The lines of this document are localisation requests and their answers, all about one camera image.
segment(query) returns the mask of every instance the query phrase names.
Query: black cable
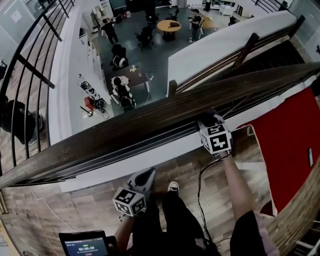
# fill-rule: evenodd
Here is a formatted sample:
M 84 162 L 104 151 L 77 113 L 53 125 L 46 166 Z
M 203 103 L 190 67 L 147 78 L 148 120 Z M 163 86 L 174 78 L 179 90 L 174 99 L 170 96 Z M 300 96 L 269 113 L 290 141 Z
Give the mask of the black cable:
M 213 241 L 212 241 L 211 235 L 210 235 L 210 233 L 209 233 L 209 231 L 208 231 L 208 228 L 207 228 L 205 213 L 204 213 L 204 210 L 202 209 L 201 204 L 200 204 L 201 175 L 202 175 L 202 173 L 203 173 L 208 167 L 210 167 L 212 164 L 217 163 L 217 162 L 220 162 L 220 161 L 228 158 L 229 155 L 230 155 L 230 154 L 228 154 L 228 155 L 226 155 L 226 156 L 224 156 L 224 157 L 222 157 L 222 158 L 220 158 L 220 159 L 217 159 L 217 160 L 214 160 L 214 161 L 208 163 L 208 164 L 206 165 L 206 167 L 204 167 L 204 168 L 200 171 L 200 173 L 199 173 L 199 180 L 198 180 L 198 185 L 199 185 L 199 190 L 198 190 L 198 204 L 199 204 L 199 207 L 200 207 L 200 213 L 201 213 L 201 217 L 202 217 L 202 220 L 203 220 L 203 228 L 204 228 L 204 230 L 205 230 L 205 232 L 206 232 L 206 234 L 207 234 L 207 236 L 208 236 L 208 242 L 209 242 L 209 244 L 210 244 L 211 246 L 213 245 L 213 249 L 215 250 L 215 253 L 219 253 L 219 252 L 218 252 L 218 248 L 217 248 L 217 246 L 216 246 L 216 245 L 213 243 Z

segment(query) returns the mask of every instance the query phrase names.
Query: wooden table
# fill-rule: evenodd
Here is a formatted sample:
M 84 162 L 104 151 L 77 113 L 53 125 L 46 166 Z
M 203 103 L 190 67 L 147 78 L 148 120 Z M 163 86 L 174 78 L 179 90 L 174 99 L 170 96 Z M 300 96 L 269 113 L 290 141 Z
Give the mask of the wooden table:
M 177 23 L 179 26 L 171 27 L 170 23 Z M 181 29 L 181 24 L 175 20 L 165 19 L 158 22 L 156 25 L 157 28 L 163 31 L 163 40 L 165 41 L 173 41 L 176 39 L 175 32 Z
M 112 72 L 105 79 L 106 88 L 107 88 L 110 96 L 114 99 L 114 101 L 116 103 L 118 103 L 118 101 L 116 100 L 116 98 L 113 95 L 113 87 L 111 84 L 111 79 L 114 77 L 120 77 L 120 76 L 127 77 L 130 80 L 130 82 L 128 84 L 129 88 L 132 88 L 132 87 L 135 87 L 135 86 L 138 86 L 141 84 L 145 84 L 146 90 L 148 91 L 148 93 L 150 93 L 149 79 L 148 79 L 145 71 L 143 70 L 141 62 L 134 64 L 134 67 L 136 68 L 136 71 L 134 73 L 130 72 L 130 69 L 132 69 L 132 67 L 133 67 L 133 65 L 129 65 L 129 66 L 126 66 L 120 70 L 117 70 L 116 72 Z

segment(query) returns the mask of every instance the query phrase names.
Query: black shirt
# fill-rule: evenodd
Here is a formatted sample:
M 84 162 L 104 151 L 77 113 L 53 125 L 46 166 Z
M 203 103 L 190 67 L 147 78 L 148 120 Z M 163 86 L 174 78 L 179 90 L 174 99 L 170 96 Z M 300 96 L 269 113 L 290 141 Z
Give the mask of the black shirt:
M 110 21 L 109 23 L 105 23 L 101 29 L 104 30 L 107 34 L 112 33 L 115 31 L 114 27 L 112 26 L 113 22 Z
M 19 141 L 25 144 L 25 104 L 20 101 L 15 103 L 14 111 L 14 123 L 13 123 L 13 133 L 19 139 Z M 11 133 L 11 118 L 12 111 L 14 108 L 14 101 L 10 100 L 4 108 L 4 112 L 1 117 L 1 128 L 8 133 Z M 29 142 L 34 134 L 36 128 L 36 120 L 32 115 L 28 114 L 26 116 L 26 141 Z
M 192 21 L 193 22 L 200 22 L 201 20 L 202 20 L 201 16 L 199 14 L 197 14 L 196 16 L 194 16 Z M 199 24 L 192 23 L 192 27 L 197 30 L 199 28 Z

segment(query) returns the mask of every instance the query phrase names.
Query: sneaker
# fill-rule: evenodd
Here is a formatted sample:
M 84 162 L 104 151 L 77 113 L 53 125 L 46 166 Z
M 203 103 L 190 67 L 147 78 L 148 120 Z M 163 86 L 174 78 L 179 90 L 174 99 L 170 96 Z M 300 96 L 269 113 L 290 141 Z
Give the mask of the sneaker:
M 168 186 L 168 192 L 175 192 L 179 194 L 179 184 L 176 181 L 171 181 L 169 186 Z

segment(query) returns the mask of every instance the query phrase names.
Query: black pants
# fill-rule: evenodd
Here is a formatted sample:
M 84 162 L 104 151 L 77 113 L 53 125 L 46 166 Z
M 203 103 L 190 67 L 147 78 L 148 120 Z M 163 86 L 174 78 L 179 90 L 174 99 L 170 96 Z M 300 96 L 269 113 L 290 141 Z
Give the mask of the black pants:
M 110 32 L 106 33 L 106 35 L 108 36 L 108 39 L 112 45 L 115 44 L 114 41 L 112 40 L 112 38 L 114 38 L 115 42 L 118 43 L 118 37 L 117 37 L 117 34 L 115 31 L 110 31 Z
M 159 209 L 152 202 L 135 220 L 132 255 L 199 255 L 202 249 L 195 238 L 204 239 L 204 233 L 182 199 L 175 192 L 168 192 L 162 199 L 162 208 L 167 232 L 162 232 Z

